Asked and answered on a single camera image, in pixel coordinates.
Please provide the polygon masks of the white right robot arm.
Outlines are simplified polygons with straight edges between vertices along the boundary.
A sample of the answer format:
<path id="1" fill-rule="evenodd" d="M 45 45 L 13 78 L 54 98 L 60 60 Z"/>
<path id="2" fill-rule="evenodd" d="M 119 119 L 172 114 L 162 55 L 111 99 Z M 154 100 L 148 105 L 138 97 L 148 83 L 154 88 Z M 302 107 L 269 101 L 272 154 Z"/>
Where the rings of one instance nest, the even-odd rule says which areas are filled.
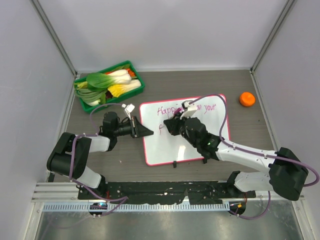
<path id="1" fill-rule="evenodd" d="M 194 147 L 204 161 L 233 162 L 256 170 L 238 172 L 226 184 L 230 197 L 249 191 L 274 191 L 290 201 L 300 198 L 309 171 L 290 149 L 281 147 L 272 151 L 238 145 L 208 132 L 197 117 L 182 117 L 179 113 L 163 123 L 172 136 L 180 135 Z"/>

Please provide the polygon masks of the purple capped marker pen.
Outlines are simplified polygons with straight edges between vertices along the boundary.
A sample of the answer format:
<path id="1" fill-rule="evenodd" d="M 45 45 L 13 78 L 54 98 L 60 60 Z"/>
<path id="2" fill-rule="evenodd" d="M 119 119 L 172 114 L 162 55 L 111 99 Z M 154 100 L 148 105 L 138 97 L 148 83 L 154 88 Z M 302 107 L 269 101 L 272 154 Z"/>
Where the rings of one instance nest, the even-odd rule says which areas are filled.
<path id="1" fill-rule="evenodd" d="M 172 115 L 171 115 L 170 117 L 168 117 L 167 119 L 170 119 L 170 118 L 171 118 L 175 113 L 177 113 L 177 112 L 181 112 L 181 113 L 182 113 L 182 109 L 181 109 L 180 107 L 178 107 L 176 110 L 174 110 L 174 111 L 172 112 Z M 162 124 L 159 125 L 159 130 L 162 130 L 163 128 L 166 128 L 166 129 L 167 129 L 167 127 L 164 125 L 164 121 L 163 121 Z"/>

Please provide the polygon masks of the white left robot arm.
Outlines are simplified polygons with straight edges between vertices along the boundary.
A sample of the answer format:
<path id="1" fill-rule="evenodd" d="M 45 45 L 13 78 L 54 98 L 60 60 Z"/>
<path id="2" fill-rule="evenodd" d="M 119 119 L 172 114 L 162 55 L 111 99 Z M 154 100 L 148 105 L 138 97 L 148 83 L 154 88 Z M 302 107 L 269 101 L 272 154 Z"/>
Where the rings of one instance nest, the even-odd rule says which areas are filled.
<path id="1" fill-rule="evenodd" d="M 153 135 L 154 132 L 143 126 L 136 116 L 120 120 L 116 112 L 104 114 L 102 125 L 96 134 L 76 135 L 64 132 L 47 160 L 47 170 L 75 180 L 89 187 L 89 194 L 100 200 L 107 192 L 105 177 L 87 166 L 90 153 L 113 150 L 120 136 L 133 139 Z"/>

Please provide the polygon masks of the pink framed whiteboard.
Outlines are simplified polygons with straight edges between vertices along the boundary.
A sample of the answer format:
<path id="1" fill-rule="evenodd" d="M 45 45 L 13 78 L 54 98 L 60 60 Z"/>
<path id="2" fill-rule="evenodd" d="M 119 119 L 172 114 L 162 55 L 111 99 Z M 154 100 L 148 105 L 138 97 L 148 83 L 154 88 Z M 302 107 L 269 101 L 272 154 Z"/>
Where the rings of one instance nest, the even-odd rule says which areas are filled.
<path id="1" fill-rule="evenodd" d="M 197 97 L 177 98 L 162 101 L 144 102 L 139 106 L 140 122 L 153 131 L 153 135 L 143 138 L 145 162 L 149 166 L 172 164 L 200 160 L 203 157 L 181 135 L 172 136 L 164 120 L 171 118 L 183 102 L 193 101 Z M 197 111 L 192 115 L 206 126 L 209 133 L 219 135 L 225 117 L 225 105 L 222 100 L 226 97 L 207 96 L 198 100 Z"/>

